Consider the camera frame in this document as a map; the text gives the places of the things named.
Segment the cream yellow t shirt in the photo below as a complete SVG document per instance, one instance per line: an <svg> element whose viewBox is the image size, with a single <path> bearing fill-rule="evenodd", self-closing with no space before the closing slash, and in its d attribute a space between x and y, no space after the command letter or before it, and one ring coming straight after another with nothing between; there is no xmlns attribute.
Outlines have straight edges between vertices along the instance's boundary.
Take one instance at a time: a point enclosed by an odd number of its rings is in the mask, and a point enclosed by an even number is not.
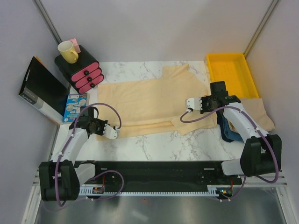
<svg viewBox="0 0 299 224"><path fill-rule="evenodd" d="M208 95L207 87L189 71L186 63L165 66L158 79L101 84L98 100L112 106L99 106L99 118L113 125L121 125L120 138L178 131L185 135L200 128L214 128L216 114L194 123L182 123L186 112L185 100Z"/></svg>

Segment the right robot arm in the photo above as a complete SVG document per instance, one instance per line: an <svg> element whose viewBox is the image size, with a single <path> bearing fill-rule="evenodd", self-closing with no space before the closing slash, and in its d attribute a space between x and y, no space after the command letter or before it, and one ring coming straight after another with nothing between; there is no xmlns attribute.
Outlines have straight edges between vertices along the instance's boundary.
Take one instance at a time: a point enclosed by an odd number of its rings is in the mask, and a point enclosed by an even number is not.
<svg viewBox="0 0 299 224"><path fill-rule="evenodd" d="M277 135L270 135L261 128L245 110L240 99L228 94L225 82L212 82L211 94L201 98L201 113L219 112L240 134L244 148L239 159L224 161L222 167L214 171L218 183L226 183L231 175L247 177L274 173L276 182L281 169L282 141Z"/></svg>

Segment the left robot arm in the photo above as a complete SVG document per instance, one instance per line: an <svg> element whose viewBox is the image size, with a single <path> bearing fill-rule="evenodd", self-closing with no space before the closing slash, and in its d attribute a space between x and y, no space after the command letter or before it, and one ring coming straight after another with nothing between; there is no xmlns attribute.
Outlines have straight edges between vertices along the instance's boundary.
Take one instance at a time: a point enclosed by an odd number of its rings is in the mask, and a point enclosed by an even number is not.
<svg viewBox="0 0 299 224"><path fill-rule="evenodd" d="M82 107L80 114L69 127L64 146L50 161L39 165L39 181L43 201L74 201L79 195L80 186L89 180L99 183L103 173L92 164L83 164L75 168L76 158L92 134L102 135L107 120L94 115L98 109L94 106Z"/></svg>

